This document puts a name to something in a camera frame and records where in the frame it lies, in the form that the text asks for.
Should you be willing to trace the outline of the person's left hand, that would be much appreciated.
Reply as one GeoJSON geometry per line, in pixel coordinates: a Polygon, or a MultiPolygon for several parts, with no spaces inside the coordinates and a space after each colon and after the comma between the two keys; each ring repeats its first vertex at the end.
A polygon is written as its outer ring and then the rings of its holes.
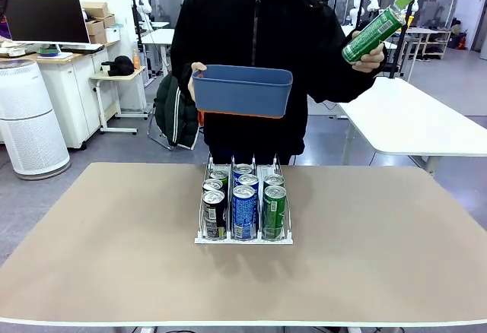
{"type": "Polygon", "coordinates": [[[363,73],[371,73],[377,70],[384,62],[384,44],[380,43],[376,48],[372,49],[368,54],[364,54],[357,62],[352,64],[355,71],[363,73]]]}

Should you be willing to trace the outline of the person's right hand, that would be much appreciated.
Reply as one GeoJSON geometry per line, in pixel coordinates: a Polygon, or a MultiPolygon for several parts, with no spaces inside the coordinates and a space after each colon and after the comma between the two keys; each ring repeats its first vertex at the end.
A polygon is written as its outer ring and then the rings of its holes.
{"type": "Polygon", "coordinates": [[[188,82],[188,91],[189,91],[189,94],[191,96],[191,99],[193,101],[196,100],[196,95],[195,95],[195,90],[194,90],[194,83],[193,83],[193,75],[198,72],[198,71],[205,71],[207,69],[207,67],[202,64],[201,62],[194,62],[191,64],[191,75],[189,76],[189,82],[188,82]]]}

